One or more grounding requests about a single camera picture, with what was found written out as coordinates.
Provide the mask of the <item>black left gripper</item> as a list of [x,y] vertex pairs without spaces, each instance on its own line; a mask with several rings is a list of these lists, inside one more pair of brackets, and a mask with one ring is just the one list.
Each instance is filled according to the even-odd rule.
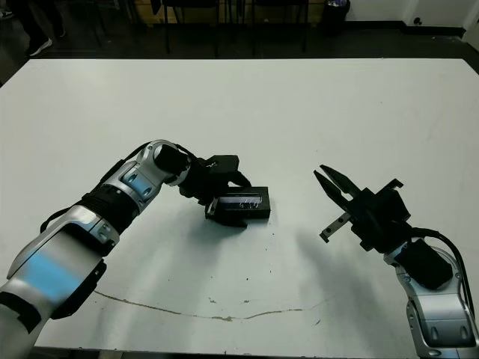
[[[225,189],[224,178],[217,171],[218,163],[218,156],[194,159],[186,178],[178,185],[180,194],[187,198],[195,198],[202,206],[211,203],[213,198]],[[251,182],[240,171],[227,172],[225,181],[227,187],[230,187],[230,184],[244,188],[251,187]],[[237,218],[216,218],[215,222],[232,228],[248,226],[243,220]]]

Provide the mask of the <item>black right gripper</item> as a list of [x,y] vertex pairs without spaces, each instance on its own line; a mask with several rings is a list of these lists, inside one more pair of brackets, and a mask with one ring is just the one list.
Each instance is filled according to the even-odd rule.
[[[369,189],[361,190],[347,176],[337,170],[320,165],[326,174],[314,171],[326,195],[344,211],[344,214],[328,225],[320,234],[325,241],[345,223],[351,223],[351,231],[360,238],[366,251],[390,253],[410,240],[410,214],[394,188],[383,188],[376,194]],[[349,194],[347,200],[343,194]]]

